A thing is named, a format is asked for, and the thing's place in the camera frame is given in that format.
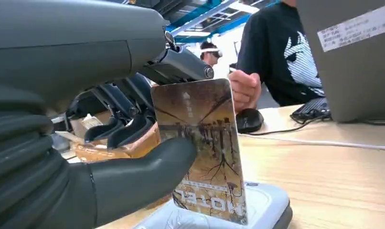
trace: black cable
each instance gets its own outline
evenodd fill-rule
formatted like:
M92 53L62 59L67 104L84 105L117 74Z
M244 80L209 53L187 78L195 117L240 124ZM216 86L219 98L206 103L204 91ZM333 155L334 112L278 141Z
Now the black cable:
M302 129L302 128L306 127L308 124L310 124L312 122L315 122L315 121L318 121L318 120L324 121L327 118L329 118L329 116L324 115L324 116L316 117L316 118L310 119L308 121L305 121L304 123L302 123L302 125L300 125L298 127L295 127L295 128L292 128L292 129L270 131L270 132L265 132L265 133L249 133L249 135L262 136L262 135L271 135L271 134L281 134L281 133L293 132L293 131L297 131L299 129Z

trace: white cable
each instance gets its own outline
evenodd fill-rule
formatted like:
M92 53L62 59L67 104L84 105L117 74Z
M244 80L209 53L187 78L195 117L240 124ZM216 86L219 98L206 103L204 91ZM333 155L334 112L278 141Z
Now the white cable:
M239 135L250 137L250 138L295 142L295 143L302 143L302 144L314 145L314 146L342 146L342 147L385 150L385 146L379 146L379 145L365 145L365 144L344 143L344 142L334 142L334 141L310 141L310 140L272 137L272 136L254 136L254 135L245 135L245 134L239 134Z

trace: person wearing headset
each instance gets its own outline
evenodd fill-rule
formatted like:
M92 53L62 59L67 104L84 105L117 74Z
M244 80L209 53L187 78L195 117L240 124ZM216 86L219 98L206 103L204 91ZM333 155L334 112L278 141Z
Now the person wearing headset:
M237 113L256 108L262 83L280 106L324 97L296 0L281 0L250 17L236 68L228 77Z
M221 51L218 47L210 42L203 42L201 44L201 55L200 58L202 61L207 63L207 65L213 67L218 63L218 59L222 57Z

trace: card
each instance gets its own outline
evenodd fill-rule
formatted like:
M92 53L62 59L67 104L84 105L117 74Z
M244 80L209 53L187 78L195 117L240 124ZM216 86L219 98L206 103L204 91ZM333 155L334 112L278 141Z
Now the card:
M162 141L189 138L197 158L173 192L177 206L247 225L232 90L227 79L152 87Z

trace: label sticker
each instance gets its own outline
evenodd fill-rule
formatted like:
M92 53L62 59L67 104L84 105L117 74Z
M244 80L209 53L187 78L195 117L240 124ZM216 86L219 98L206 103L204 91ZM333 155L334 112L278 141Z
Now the label sticker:
M83 126L88 130L93 126L98 126L102 125L103 123L96 117L91 116L91 117L86 117L82 121Z
M318 32L324 52L385 33L385 6Z

